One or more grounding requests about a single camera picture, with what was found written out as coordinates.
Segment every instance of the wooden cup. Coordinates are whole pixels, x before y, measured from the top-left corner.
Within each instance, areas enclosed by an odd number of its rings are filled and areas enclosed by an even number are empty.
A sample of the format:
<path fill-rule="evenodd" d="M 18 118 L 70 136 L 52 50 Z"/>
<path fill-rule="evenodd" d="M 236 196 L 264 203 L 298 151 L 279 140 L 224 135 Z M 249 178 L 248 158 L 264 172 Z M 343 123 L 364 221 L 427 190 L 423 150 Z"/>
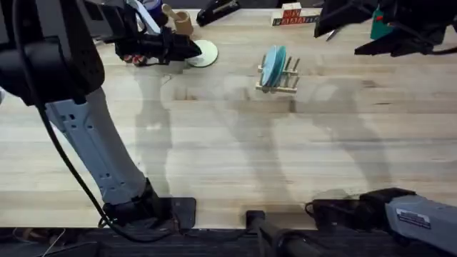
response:
<path fill-rule="evenodd" d="M 187 36 L 192 35 L 192 33 L 194 32 L 194 28 L 192 26 L 190 14 L 187 11 L 178 11 L 176 15 L 178 15 L 181 18 L 180 21 L 174 21 L 176 33 Z"/>

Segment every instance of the wood grain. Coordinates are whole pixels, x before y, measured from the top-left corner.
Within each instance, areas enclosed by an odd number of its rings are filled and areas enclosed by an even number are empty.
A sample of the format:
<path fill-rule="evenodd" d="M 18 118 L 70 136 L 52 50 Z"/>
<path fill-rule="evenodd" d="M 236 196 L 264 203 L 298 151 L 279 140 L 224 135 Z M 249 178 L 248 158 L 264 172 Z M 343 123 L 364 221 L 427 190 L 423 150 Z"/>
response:
<path fill-rule="evenodd" d="M 309 228 L 303 203 L 392 186 L 457 205 L 457 56 L 354 56 L 370 23 L 326 43 L 312 37 L 313 24 L 269 26 L 270 12 L 196 27 L 193 37 L 220 53 L 204 69 L 138 69 L 99 46 L 111 115 L 158 194 L 195 197 L 200 228 L 242 227 L 252 208 Z M 301 58 L 296 95 L 254 88 L 274 44 Z M 442 47 L 456 44 L 449 31 Z M 96 226 L 35 109 L 8 95 L 0 124 L 0 226 Z"/>

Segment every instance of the black stapler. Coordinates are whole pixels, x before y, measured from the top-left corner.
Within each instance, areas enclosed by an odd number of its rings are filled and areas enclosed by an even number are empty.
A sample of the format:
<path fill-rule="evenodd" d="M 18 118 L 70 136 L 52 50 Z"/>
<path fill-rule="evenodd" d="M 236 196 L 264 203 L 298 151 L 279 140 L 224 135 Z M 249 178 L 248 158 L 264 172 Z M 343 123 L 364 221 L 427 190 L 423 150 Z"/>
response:
<path fill-rule="evenodd" d="M 237 0 L 210 0 L 209 4 L 197 15 L 197 23 L 205 26 L 240 8 L 241 5 Z"/>

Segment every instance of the cable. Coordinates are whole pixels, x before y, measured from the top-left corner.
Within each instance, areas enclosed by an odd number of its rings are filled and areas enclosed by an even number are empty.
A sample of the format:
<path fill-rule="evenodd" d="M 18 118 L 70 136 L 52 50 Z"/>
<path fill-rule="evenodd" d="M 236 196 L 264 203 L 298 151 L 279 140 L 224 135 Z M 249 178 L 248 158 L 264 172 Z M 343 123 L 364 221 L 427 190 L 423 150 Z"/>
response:
<path fill-rule="evenodd" d="M 41 257 L 44 257 L 44 256 L 46 256 L 46 254 L 48 254 L 48 252 L 54 247 L 54 245 L 57 243 L 57 241 L 64 235 L 65 231 L 66 231 L 66 229 L 64 228 L 62 233 L 60 233 L 60 235 L 56 238 L 56 240 L 54 240 L 54 242 L 52 242 L 52 244 L 48 247 L 48 249 L 43 253 L 43 255 Z"/>
<path fill-rule="evenodd" d="M 456 54 L 456 53 L 457 53 L 457 47 L 453 47 L 451 49 L 446 49 L 446 50 L 432 51 L 430 54 L 440 56 L 440 55 Z"/>
<path fill-rule="evenodd" d="M 70 162 L 68 156 L 65 153 L 65 150 L 62 148 L 59 140 L 57 139 L 56 134 L 54 133 L 54 130 L 52 129 L 51 122 L 49 121 L 48 116 L 46 115 L 46 107 L 39 98 L 39 95 L 36 91 L 35 83 L 33 80 L 33 76 L 31 73 L 31 64 L 30 60 L 27 58 L 26 51 L 25 51 L 25 46 L 24 42 L 22 39 L 22 34 L 21 34 L 21 25 L 22 25 L 22 15 L 21 15 L 21 0 L 14 0 L 13 2 L 13 31 L 14 31 L 14 40 L 16 43 L 16 49 L 19 54 L 19 59 L 22 65 L 22 70 L 25 75 L 26 79 L 26 85 L 29 88 L 29 93 L 30 96 L 32 97 L 32 100 L 38 109 L 39 115 L 41 120 L 43 121 L 44 127 L 49 135 L 49 138 L 52 141 L 52 144 L 56 148 L 57 152 L 59 153 L 60 157 L 70 170 L 71 174 L 74 176 L 78 184 L 82 187 L 86 195 L 89 197 L 91 202 L 93 203 L 95 209 L 99 212 L 100 217 L 104 220 L 106 225 L 108 225 L 114 232 L 116 232 L 118 235 L 124 237 L 125 239 L 135 242 L 135 243 L 153 243 L 156 241 L 159 241 L 163 238 L 169 237 L 173 235 L 173 232 L 164 234 L 162 236 L 159 236 L 157 238 L 153 238 L 150 240 L 143 240 L 143 239 L 137 239 L 129 234 L 123 232 L 121 229 L 117 228 L 116 225 L 114 225 L 108 218 L 108 216 L 104 213 L 103 209 L 100 207 L 99 202 L 96 200 L 95 196 L 92 194 L 90 191 L 89 187 L 84 183 L 84 180 L 82 177 L 79 175 L 78 171 L 74 168 L 73 164 Z"/>

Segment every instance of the white label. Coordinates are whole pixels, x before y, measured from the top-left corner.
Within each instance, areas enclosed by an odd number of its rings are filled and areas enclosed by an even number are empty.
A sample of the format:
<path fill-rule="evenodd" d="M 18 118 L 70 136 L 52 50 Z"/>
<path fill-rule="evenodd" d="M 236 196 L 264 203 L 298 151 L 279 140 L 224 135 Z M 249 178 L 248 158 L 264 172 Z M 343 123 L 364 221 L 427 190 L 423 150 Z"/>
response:
<path fill-rule="evenodd" d="M 420 226 L 421 228 L 431 229 L 430 218 L 428 216 L 399 208 L 396 209 L 396 213 L 399 221 Z"/>

